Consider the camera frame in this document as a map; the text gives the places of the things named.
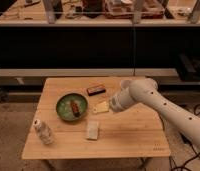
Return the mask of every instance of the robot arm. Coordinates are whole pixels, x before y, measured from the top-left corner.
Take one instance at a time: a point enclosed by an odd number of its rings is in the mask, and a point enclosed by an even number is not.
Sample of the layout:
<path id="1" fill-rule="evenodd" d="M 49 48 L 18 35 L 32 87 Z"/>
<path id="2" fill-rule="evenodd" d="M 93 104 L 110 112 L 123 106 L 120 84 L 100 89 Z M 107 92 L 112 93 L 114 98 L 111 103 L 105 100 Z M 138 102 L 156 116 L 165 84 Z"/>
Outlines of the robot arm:
<path id="1" fill-rule="evenodd" d="M 139 102 L 155 109 L 200 149 L 200 118 L 164 98 L 153 79 L 131 81 L 109 100 L 109 105 L 113 111 L 120 112 Z"/>

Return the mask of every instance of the water bottle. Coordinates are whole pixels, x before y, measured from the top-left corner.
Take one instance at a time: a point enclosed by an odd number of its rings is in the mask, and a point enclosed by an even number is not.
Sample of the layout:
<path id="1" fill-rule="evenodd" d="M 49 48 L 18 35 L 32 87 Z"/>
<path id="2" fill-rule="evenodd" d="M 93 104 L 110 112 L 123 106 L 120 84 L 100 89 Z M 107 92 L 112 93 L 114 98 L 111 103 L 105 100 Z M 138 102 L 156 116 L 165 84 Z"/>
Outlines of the water bottle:
<path id="1" fill-rule="evenodd" d="M 36 131 L 38 137 L 41 139 L 43 144 L 48 145 L 48 144 L 53 143 L 54 138 L 52 135 L 52 131 L 45 122 L 43 122 L 39 119 L 36 119 L 34 121 L 34 128 L 35 128 L 35 131 Z"/>

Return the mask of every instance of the concrete floor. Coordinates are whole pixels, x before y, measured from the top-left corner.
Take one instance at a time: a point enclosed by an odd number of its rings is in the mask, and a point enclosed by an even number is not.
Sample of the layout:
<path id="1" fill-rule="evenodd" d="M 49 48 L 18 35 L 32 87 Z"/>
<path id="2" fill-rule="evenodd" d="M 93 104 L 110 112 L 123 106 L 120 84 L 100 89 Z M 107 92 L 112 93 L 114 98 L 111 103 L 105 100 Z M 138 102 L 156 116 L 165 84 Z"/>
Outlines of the concrete floor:
<path id="1" fill-rule="evenodd" d="M 29 131 L 36 102 L 0 103 L 0 171 L 47 171 L 44 163 L 38 160 L 22 160 L 21 153 Z M 189 145 L 183 143 L 179 133 L 166 121 L 165 132 L 172 156 L 177 165 L 191 158 L 194 153 Z M 132 171 L 141 161 L 139 159 L 94 159 L 51 161 L 57 170 L 63 171 Z M 200 171 L 200 160 L 187 165 L 192 171 Z M 147 171 L 170 170 L 168 158 L 154 158 Z"/>

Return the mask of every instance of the wooden table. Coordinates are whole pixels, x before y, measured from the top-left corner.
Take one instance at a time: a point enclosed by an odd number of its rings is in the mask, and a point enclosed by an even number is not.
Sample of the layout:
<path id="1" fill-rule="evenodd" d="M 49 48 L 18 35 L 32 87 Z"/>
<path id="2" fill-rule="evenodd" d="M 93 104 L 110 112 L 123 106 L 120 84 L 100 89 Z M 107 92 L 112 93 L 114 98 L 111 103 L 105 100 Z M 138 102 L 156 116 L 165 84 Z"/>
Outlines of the wooden table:
<path id="1" fill-rule="evenodd" d="M 29 131 L 22 153 L 23 159 L 84 159 L 125 157 L 166 157 L 169 145 L 160 118 L 154 110 L 138 104 L 114 114 L 94 115 L 92 108 L 107 101 L 117 92 L 122 79 L 135 77 L 69 77 L 46 80 L 34 119 L 45 121 L 55 137 L 53 144 L 43 145 L 33 126 Z M 88 87 L 104 84 L 106 93 L 89 97 Z M 80 93 L 88 100 L 87 115 L 78 123 L 62 121 L 55 111 L 57 101 L 67 93 Z M 99 121 L 97 141 L 86 140 L 86 125 L 90 120 Z"/>

